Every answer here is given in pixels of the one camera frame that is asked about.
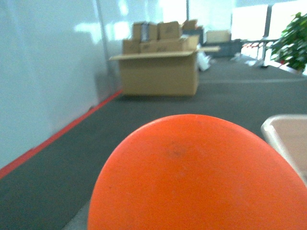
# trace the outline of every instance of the cardboard box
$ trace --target cardboard box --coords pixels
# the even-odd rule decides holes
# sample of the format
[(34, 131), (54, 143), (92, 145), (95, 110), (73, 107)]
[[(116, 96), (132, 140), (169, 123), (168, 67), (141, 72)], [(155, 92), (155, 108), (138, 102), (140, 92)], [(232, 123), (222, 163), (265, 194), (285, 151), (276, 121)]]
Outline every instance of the cardboard box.
[(133, 40), (147, 42), (158, 39), (158, 25), (148, 22), (133, 24)]
[(159, 39), (180, 38), (182, 35), (178, 22), (159, 23), (158, 24)]
[(137, 54), (140, 52), (140, 43), (135, 40), (123, 40), (123, 54)]
[(197, 19), (193, 19), (193, 20), (186, 20), (183, 24), (182, 24), (182, 29), (183, 30), (196, 30), (197, 28)]
[(199, 84), (196, 52), (116, 56), (124, 95), (192, 96)]
[(206, 43), (228, 42), (231, 39), (229, 30), (207, 31), (206, 36)]
[(199, 36), (188, 36), (177, 39), (164, 39), (140, 43), (141, 53), (194, 51), (197, 48)]

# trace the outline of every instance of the red baseboard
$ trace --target red baseboard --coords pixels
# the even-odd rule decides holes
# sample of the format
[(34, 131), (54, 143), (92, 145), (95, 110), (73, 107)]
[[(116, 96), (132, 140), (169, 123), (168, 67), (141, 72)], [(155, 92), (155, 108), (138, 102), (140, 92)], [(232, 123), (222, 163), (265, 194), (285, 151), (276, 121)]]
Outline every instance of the red baseboard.
[(4, 176), (8, 175), (11, 171), (16, 169), (21, 164), (25, 163), (27, 160), (29, 160), (31, 157), (35, 156), (37, 153), (39, 153), (42, 149), (50, 145), (53, 141), (61, 137), (63, 134), (67, 133), (69, 130), (71, 130), (73, 127), (75, 127), (77, 124), (82, 122), (85, 118), (93, 114), (95, 111), (100, 109), (102, 106), (104, 106), (106, 103), (113, 100), (115, 97), (117, 97), (121, 91), (118, 91), (117, 93), (113, 94), (103, 102), (101, 102), (99, 105), (94, 107), (93, 109), (89, 110), (87, 113), (83, 114), (79, 118), (75, 119), (73, 122), (68, 124), (66, 127), (64, 127), (62, 130), (51, 136), (49, 139), (45, 140), (43, 143), (41, 143), (39, 146), (36, 146), (35, 148), (30, 149), (28, 152), (24, 153), (8, 165), (4, 166), (2, 169), (0, 169), (0, 179), (2, 179)]

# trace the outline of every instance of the orange seat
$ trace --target orange seat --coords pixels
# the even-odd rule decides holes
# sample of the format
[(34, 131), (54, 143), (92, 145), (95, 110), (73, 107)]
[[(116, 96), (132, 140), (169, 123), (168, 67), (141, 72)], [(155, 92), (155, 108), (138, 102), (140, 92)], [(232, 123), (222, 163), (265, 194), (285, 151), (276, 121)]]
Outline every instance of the orange seat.
[(233, 123), (175, 115), (113, 151), (89, 230), (307, 230), (307, 188), (265, 141)]

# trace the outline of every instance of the bright window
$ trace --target bright window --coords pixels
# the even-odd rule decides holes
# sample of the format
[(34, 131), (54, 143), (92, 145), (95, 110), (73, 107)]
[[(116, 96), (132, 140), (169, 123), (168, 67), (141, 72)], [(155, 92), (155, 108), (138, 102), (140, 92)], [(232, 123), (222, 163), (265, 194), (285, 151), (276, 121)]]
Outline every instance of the bright window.
[(294, 18), (293, 15), (297, 14), (298, 12), (301, 12), (302, 15), (307, 13), (306, 0), (274, 4), (272, 7), (269, 37), (272, 39), (279, 38), (282, 34), (282, 31)]
[(259, 40), (264, 35), (268, 5), (234, 8), (231, 39)]

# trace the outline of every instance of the potted plant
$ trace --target potted plant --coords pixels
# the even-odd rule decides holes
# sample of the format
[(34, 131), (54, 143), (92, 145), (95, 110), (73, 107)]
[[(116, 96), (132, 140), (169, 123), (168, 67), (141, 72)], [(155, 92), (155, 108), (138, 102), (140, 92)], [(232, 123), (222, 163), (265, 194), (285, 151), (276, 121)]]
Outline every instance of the potted plant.
[(272, 45), (272, 59), (303, 72), (307, 64), (307, 14), (297, 13)]

